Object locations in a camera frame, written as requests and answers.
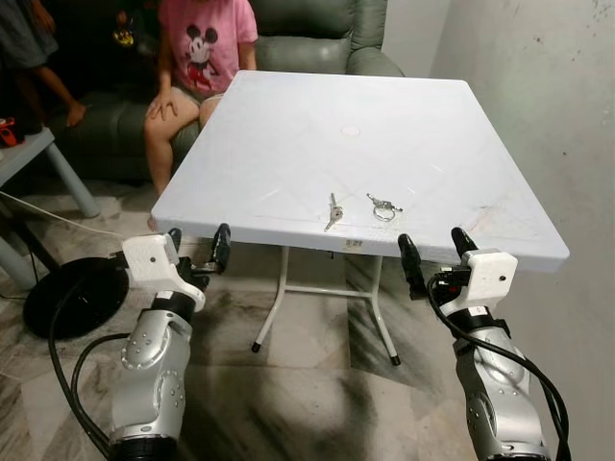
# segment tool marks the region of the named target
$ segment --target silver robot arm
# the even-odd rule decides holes
[[[441,313],[465,333],[524,358],[506,323],[491,314],[508,294],[517,259],[496,250],[478,250],[461,229],[454,230],[453,238],[461,255],[461,266],[453,271],[463,273],[465,281],[446,282],[453,274],[447,271],[435,276],[430,291],[429,284],[425,288],[416,247],[407,235],[400,236],[411,298],[433,295]],[[529,400],[528,370],[458,336],[454,351],[468,430],[479,461],[549,461],[540,419]]]
[[[228,225],[216,233],[211,259],[201,266],[178,257],[181,237],[173,232],[134,237],[123,244],[133,279],[158,293],[122,349],[123,368],[111,403],[111,461],[173,457],[185,410],[190,320],[205,305],[207,274],[222,273],[228,262]]]

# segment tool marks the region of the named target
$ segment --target marble floor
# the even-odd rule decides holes
[[[56,182],[29,202],[82,224],[127,236],[148,233],[149,184],[87,184],[103,211],[84,219]],[[31,229],[60,262],[119,250],[112,236],[26,213]],[[197,260],[209,242],[186,238],[181,253]],[[290,278],[337,288],[369,281],[369,256],[331,257],[293,250]],[[212,279],[208,303],[194,317],[186,373],[182,460],[474,460],[465,427],[452,340],[425,303],[411,302],[399,260],[386,258],[381,310],[402,359],[393,367],[366,302],[307,294],[284,299],[258,354],[250,351],[274,301],[280,249],[234,244],[231,264]],[[44,268],[38,266],[41,273]],[[4,274],[0,293],[23,297]],[[59,342],[71,373],[93,338],[130,331],[151,292],[132,288],[120,310],[84,338]],[[23,326],[20,300],[0,302],[0,461],[101,460],[70,414],[46,342]],[[84,407],[103,430],[119,345],[91,355],[81,380]]]

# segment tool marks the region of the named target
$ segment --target key ring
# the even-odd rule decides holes
[[[397,211],[399,212],[403,211],[401,208],[394,206],[393,204],[391,204],[390,202],[386,200],[377,199],[372,194],[368,193],[367,198],[371,200],[372,203],[374,204],[373,213],[376,219],[378,219],[379,221],[383,221],[385,223],[393,221],[395,219],[395,216],[397,216]],[[380,210],[389,211],[390,214],[381,214]]]

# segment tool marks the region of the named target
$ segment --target metal key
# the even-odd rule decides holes
[[[325,231],[328,231],[333,224],[342,219],[343,215],[344,211],[342,210],[342,207],[337,205],[337,202],[335,201],[335,195],[331,194],[331,215],[329,218],[329,223],[325,227]]]

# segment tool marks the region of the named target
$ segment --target white cable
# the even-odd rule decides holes
[[[28,202],[24,202],[23,200],[20,200],[20,199],[14,197],[13,195],[7,194],[6,192],[3,192],[1,190],[0,190],[0,195],[3,195],[3,196],[5,196],[5,197],[7,197],[7,198],[9,198],[11,200],[15,200],[19,204],[22,204],[24,206],[28,206],[28,207],[30,207],[32,209],[35,209],[39,213],[46,214],[47,216],[51,216],[52,218],[56,218],[56,219],[59,219],[61,221],[64,221],[64,223],[72,224],[73,226],[77,226],[78,228],[85,229],[86,231],[103,233],[105,235],[112,235],[114,237],[119,237],[119,238],[122,238],[122,239],[128,238],[128,237],[126,237],[126,235],[122,235],[121,233],[111,232],[109,230],[99,230],[99,229],[95,229],[95,228],[89,228],[88,226],[84,226],[83,224],[75,223],[74,221],[71,221],[70,219],[62,218],[61,216],[58,216],[58,215],[56,215],[54,213],[50,213],[49,211],[46,211],[46,210],[44,210],[42,208],[39,208],[38,206],[34,206],[32,204],[29,204]]]

